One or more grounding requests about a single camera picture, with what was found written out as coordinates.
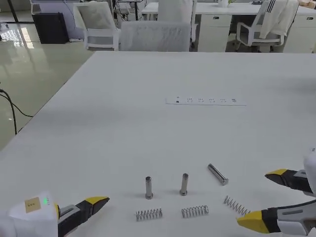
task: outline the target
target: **power strip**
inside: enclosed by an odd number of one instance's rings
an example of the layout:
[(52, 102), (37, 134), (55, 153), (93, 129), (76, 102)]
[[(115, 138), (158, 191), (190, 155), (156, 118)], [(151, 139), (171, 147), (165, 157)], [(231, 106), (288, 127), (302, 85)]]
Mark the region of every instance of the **power strip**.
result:
[(168, 105), (246, 106), (244, 102), (236, 98), (176, 96), (176, 97), (166, 98), (165, 102)]

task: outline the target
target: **chair backrest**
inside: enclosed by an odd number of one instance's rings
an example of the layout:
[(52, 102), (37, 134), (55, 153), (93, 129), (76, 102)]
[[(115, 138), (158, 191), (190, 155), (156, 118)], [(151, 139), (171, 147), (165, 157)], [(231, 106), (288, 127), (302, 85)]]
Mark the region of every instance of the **chair backrest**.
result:
[(192, 15), (191, 15), (191, 25), (193, 25), (196, 22), (197, 3), (198, 3), (198, 0), (193, 0)]
[(158, 21), (192, 22), (193, 0), (159, 0)]
[(162, 21), (123, 22), (122, 51), (188, 52), (191, 25)]
[(74, 3), (76, 26), (84, 29), (116, 29), (109, 4), (105, 2)]
[(256, 28), (257, 26), (262, 25), (269, 3), (270, 3), (270, 0), (266, 0), (261, 4), (258, 14), (256, 15), (251, 25), (252, 28)]

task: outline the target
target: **office chair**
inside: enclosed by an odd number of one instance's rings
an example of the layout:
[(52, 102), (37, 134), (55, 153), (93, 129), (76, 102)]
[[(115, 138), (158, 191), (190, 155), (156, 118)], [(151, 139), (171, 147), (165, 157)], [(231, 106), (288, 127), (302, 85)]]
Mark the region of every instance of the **office chair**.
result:
[(122, 23), (121, 51), (188, 52), (188, 23), (133, 21)]
[[(269, 4), (270, 4), (270, 0), (266, 0), (262, 3), (259, 9), (259, 12), (256, 15), (251, 26), (248, 26), (243, 22), (237, 23), (236, 51), (239, 50), (239, 47), (241, 44), (244, 44), (249, 47), (269, 46), (271, 50), (273, 49), (273, 46), (281, 46), (284, 44), (284, 35), (273, 33), (273, 31), (268, 33), (265, 39), (262, 39), (259, 37), (261, 29), (262, 29), (263, 19), (265, 17)], [(291, 22), (293, 22), (295, 15), (296, 15), (296, 12), (293, 14), (293, 18)], [(241, 31), (242, 27), (245, 28), (248, 31), (248, 33), (243, 33)]]
[(119, 49), (120, 29), (116, 28), (106, 1), (74, 3), (74, 18), (76, 26), (84, 31), (86, 49)]
[(158, 21), (183, 22), (191, 24), (191, 41), (196, 41), (197, 0), (160, 0)]

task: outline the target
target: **metal spring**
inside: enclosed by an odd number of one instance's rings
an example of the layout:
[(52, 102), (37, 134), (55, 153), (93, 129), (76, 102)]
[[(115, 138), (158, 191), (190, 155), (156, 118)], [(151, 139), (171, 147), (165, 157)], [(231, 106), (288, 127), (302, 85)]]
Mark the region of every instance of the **metal spring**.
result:
[(150, 209), (144, 211), (137, 211), (136, 212), (136, 220), (145, 220), (145, 219), (154, 219), (154, 218), (161, 218), (162, 217), (162, 209)]
[(242, 216), (251, 212), (248, 209), (246, 209), (244, 206), (240, 205), (238, 202), (234, 201), (229, 196), (225, 197), (224, 204), (226, 204), (227, 206), (229, 206), (231, 209), (235, 210)]
[(194, 206), (189, 208), (182, 209), (182, 216), (183, 218), (190, 218), (194, 216), (201, 216), (208, 214), (208, 207), (205, 206)]

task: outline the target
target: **glossy floor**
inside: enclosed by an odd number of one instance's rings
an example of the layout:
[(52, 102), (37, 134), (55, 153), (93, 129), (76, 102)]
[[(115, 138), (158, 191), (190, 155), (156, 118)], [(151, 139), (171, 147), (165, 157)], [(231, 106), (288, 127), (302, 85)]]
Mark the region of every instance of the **glossy floor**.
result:
[[(24, 113), (39, 109), (80, 68), (93, 52), (82, 42), (41, 44), (33, 24), (9, 25), (0, 32), (0, 88), (7, 91)], [(29, 120), (16, 110), (17, 127)], [(0, 150), (14, 136), (11, 107), (0, 97)]]

